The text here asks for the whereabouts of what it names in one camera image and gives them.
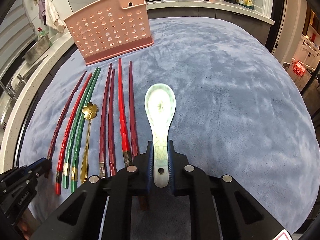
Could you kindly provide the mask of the white green ceramic spoon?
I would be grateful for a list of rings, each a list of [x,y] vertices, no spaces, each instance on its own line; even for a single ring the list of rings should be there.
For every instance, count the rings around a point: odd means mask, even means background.
[[[152,85],[144,100],[145,112],[152,131],[153,182],[159,188],[169,183],[168,133],[176,109],[173,90],[166,84]]]

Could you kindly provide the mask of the dark maroon chopstick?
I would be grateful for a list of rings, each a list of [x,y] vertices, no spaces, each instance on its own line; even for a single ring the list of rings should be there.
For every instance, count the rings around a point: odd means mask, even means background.
[[[75,85],[74,89],[72,90],[71,92],[71,95],[69,96],[61,114],[60,114],[60,117],[59,117],[59,120],[57,122],[57,125],[56,125],[56,128],[54,130],[54,133],[53,133],[53,137],[51,139],[51,142],[50,142],[50,146],[49,146],[49,150],[48,150],[48,153],[47,153],[47,159],[49,161],[52,161],[52,158],[53,158],[53,154],[54,154],[54,151],[55,151],[55,145],[56,145],[56,139],[57,139],[57,136],[59,134],[59,131],[60,131],[60,128],[62,126],[62,123],[63,123],[63,120],[65,119],[65,116],[67,114],[67,111],[69,109],[69,106],[71,104],[71,101],[73,99],[73,96],[74,94],[78,91],[78,88],[79,86],[81,85],[85,75],[86,75],[87,71],[84,71],[84,73],[81,75],[79,81],[77,82],[77,84]]]

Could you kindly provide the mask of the bright red chopstick gold band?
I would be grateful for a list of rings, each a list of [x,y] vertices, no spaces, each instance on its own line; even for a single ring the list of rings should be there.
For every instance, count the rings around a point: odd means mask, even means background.
[[[125,166],[132,164],[132,154],[130,149],[130,143],[127,132],[125,105],[123,95],[123,80],[122,80],[122,61],[118,60],[118,108],[119,108],[119,122],[120,122],[120,136],[121,136],[121,148],[123,152]]]

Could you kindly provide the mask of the dark red chopstick silver band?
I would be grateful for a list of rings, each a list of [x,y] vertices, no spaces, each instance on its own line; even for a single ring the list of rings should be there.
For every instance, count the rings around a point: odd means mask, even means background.
[[[99,140],[99,174],[101,178],[105,178],[106,175],[106,108],[108,89],[110,84],[110,77],[112,72],[112,64],[108,69],[108,74],[105,83],[104,96],[102,101],[101,119],[100,119],[100,140]]]

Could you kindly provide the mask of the gold flower spoon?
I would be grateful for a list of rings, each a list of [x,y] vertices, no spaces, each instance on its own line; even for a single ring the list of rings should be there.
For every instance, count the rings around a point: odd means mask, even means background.
[[[84,119],[88,121],[87,133],[86,133],[86,145],[82,156],[80,181],[84,183],[88,177],[88,153],[89,153],[89,140],[91,136],[91,122],[97,116],[98,107],[96,104],[89,102],[83,109]]]

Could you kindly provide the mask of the green chopstick right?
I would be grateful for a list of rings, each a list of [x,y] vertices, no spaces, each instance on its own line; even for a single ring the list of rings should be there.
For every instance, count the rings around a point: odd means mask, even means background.
[[[71,168],[71,193],[73,193],[78,187],[79,153],[81,148],[81,139],[82,139],[82,133],[84,130],[84,123],[85,123],[84,113],[82,112],[82,109],[84,106],[87,105],[88,102],[90,102],[100,71],[101,71],[101,68],[97,68],[95,70],[93,75],[93,80],[91,81],[91,84],[89,85],[89,90],[85,95],[84,103],[82,103],[80,107],[80,121],[76,130],[77,134],[75,139],[75,148],[74,148],[74,155],[72,159],[72,168]]]

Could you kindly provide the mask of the green chopstick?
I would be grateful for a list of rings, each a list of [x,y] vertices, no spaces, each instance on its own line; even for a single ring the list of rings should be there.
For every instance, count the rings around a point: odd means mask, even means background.
[[[74,155],[72,159],[72,168],[71,168],[71,193],[73,193],[78,187],[79,153],[81,148],[81,139],[82,139],[82,133],[84,130],[84,123],[85,123],[84,113],[82,112],[82,109],[84,106],[87,105],[88,102],[90,102],[100,71],[101,71],[101,68],[97,68],[95,70],[93,75],[93,80],[91,81],[91,84],[89,85],[89,90],[85,95],[84,103],[82,103],[80,107],[80,121],[76,130],[77,134],[75,139],[75,148],[74,148]]]
[[[86,101],[87,95],[89,93],[90,87],[93,83],[93,80],[94,80],[95,76],[98,74],[98,72],[99,72],[99,68],[96,68],[92,77],[89,80],[89,83],[84,91],[84,94],[81,97],[81,101],[80,101],[79,106],[77,108],[74,122],[72,124],[71,132],[70,132],[70,136],[69,136],[69,142],[67,145],[67,153],[66,153],[66,157],[65,157],[65,161],[64,161],[64,165],[63,165],[62,187],[64,189],[67,189],[69,186],[69,172],[70,172],[70,165],[71,165],[71,160],[72,160],[72,152],[73,152],[73,147],[74,147],[74,143],[75,143],[76,130],[78,128],[80,116],[82,113],[82,108],[85,104],[85,101]]]

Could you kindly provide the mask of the chrome sink faucet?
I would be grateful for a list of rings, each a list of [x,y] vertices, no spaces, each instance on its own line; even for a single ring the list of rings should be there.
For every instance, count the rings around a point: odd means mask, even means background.
[[[12,77],[7,85],[1,82],[1,89],[12,100],[17,100],[27,80],[21,74],[18,74],[16,77]]]

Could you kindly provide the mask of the pink perforated utensil holder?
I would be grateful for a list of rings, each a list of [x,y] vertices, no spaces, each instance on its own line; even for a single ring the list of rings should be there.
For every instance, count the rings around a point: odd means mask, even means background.
[[[145,0],[98,0],[64,22],[86,65],[153,45]]]

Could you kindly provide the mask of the steel pot by sink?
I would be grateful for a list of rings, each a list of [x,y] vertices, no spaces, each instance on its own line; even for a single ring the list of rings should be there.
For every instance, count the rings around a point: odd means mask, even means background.
[[[35,63],[51,46],[48,34],[45,34],[23,55],[28,64]]]

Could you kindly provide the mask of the red floor sign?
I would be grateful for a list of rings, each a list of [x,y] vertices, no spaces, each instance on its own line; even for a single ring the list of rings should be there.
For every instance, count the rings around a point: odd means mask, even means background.
[[[305,67],[303,66],[303,64],[300,61],[297,61],[293,64],[292,66],[293,68],[293,72],[295,74],[297,74],[300,77],[303,77],[305,74]]]

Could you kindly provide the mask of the green dish soap bottle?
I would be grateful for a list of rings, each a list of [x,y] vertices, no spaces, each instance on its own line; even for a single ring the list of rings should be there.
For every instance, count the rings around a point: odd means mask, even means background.
[[[38,27],[38,37],[43,38],[46,35],[47,35],[47,33],[41,27]]]

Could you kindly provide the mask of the white hanging towel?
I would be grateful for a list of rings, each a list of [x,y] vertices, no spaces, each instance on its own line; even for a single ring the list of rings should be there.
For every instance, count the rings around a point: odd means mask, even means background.
[[[58,33],[63,33],[66,25],[63,20],[61,20],[59,13],[54,7],[51,0],[45,1],[45,13],[46,13],[46,24],[51,29],[57,31]]]

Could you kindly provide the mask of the tray of small jars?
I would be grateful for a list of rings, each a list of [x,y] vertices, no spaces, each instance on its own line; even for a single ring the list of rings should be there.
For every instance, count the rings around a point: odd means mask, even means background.
[[[254,9],[254,1],[253,0],[236,0],[236,4],[239,4],[243,7],[246,7],[248,9]]]

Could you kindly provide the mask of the purple hanging cloth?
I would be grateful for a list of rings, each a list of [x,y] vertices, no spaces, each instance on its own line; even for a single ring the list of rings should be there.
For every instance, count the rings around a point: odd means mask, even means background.
[[[38,7],[39,7],[39,19],[46,26],[47,25],[47,23],[46,23],[46,0],[39,0]]]

